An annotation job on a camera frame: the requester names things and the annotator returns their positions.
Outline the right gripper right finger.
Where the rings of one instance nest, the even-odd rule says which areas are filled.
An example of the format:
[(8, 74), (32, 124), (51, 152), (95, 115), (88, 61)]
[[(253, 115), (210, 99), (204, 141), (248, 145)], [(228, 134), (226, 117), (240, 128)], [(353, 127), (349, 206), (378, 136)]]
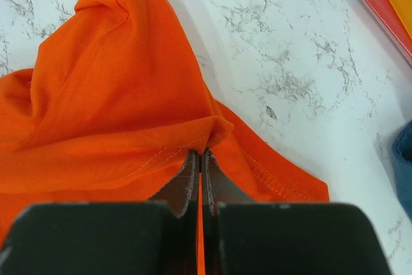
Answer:
[(211, 150), (201, 156), (201, 187), (203, 211), (203, 244), (205, 273), (220, 272), (220, 254), (218, 253), (218, 204), (244, 204), (254, 200), (240, 189), (219, 167)]

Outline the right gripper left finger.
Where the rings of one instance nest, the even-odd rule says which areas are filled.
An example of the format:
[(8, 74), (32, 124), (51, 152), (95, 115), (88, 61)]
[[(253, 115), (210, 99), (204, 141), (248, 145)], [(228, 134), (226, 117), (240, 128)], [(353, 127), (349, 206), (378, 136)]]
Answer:
[(148, 201), (153, 274), (197, 273), (198, 160), (189, 151), (179, 172)]

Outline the orange t shirt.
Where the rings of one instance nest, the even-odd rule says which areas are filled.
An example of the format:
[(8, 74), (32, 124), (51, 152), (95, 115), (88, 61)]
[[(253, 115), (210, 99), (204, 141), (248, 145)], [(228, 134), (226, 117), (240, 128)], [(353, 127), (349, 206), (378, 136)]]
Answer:
[(153, 274), (148, 201), (201, 156), (259, 202), (327, 185), (210, 93), (168, 0), (79, 0), (35, 66), (1, 78), (1, 273)]

